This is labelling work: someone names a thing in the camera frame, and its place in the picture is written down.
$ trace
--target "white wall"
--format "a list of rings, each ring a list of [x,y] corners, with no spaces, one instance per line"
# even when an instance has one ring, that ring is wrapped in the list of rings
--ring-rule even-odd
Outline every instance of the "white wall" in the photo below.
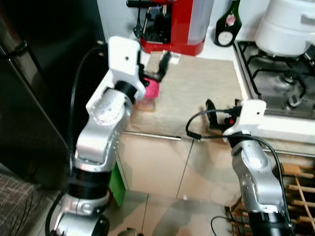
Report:
[[[239,13],[243,29],[256,29],[270,0],[241,0]],[[137,23],[138,9],[128,8],[126,0],[97,0],[105,38],[113,35],[129,37]],[[215,27],[217,20],[228,10],[231,0],[215,0],[210,27]],[[143,26],[146,9],[141,10]]]

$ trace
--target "stove knob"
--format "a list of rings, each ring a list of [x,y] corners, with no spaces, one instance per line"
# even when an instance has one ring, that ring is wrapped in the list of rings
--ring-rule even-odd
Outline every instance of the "stove knob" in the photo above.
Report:
[[[287,103],[290,107],[298,107],[301,103],[302,103],[302,99],[299,96],[296,95],[292,95],[291,97],[289,97],[289,99],[287,100]]]

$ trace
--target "white rice cooker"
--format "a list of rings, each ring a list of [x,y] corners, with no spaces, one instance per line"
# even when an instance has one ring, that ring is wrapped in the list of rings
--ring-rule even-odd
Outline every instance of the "white rice cooker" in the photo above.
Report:
[[[255,41],[261,50],[296,57],[315,45],[315,0],[271,0]]]

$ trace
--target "black refrigerator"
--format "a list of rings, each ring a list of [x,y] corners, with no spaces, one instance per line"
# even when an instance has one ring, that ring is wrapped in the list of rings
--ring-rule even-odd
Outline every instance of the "black refrigerator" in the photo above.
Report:
[[[71,87],[98,40],[104,37],[96,0],[0,0],[1,165],[31,182],[64,185]],[[76,133],[107,70],[97,56],[82,70]]]

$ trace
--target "bottle label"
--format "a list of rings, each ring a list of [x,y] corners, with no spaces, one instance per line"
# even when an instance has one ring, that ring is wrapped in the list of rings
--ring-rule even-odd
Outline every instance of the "bottle label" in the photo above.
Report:
[[[221,45],[225,46],[229,44],[233,39],[233,34],[231,32],[223,31],[218,36],[218,41]]]
[[[228,26],[234,25],[235,21],[236,21],[236,17],[233,14],[229,14],[225,20]]]

